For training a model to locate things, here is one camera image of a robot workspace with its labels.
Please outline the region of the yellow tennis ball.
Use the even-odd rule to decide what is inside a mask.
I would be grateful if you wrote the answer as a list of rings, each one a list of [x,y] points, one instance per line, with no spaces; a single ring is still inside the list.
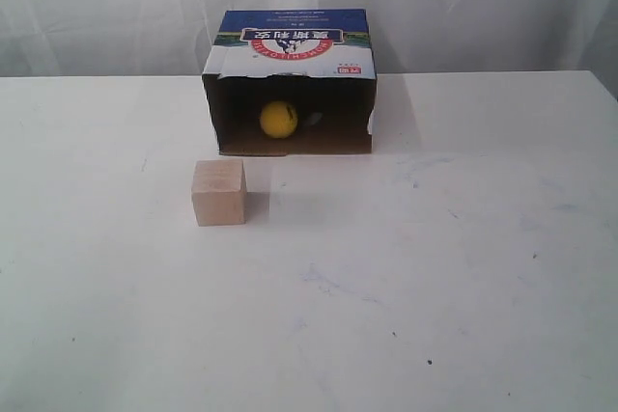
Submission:
[[[264,134],[274,139],[290,137],[298,126],[295,107],[286,101],[276,100],[267,103],[260,114],[260,127]]]

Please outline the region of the light wooden cube block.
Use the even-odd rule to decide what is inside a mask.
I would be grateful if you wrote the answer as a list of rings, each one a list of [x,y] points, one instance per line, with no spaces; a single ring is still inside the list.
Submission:
[[[241,159],[196,162],[191,200],[200,227],[244,224],[246,193]]]

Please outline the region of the printed cardboard box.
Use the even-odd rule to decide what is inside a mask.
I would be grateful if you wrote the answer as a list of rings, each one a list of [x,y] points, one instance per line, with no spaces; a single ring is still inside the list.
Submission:
[[[202,72],[222,155],[365,154],[378,78],[363,9],[228,11]],[[291,103],[298,126],[266,136],[262,108]]]

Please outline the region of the white backdrop curtain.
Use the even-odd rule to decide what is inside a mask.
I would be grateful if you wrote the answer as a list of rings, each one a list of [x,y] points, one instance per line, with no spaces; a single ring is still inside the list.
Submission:
[[[617,0],[1,0],[5,76],[198,74],[225,12],[361,8],[381,72],[585,69],[617,89]]]

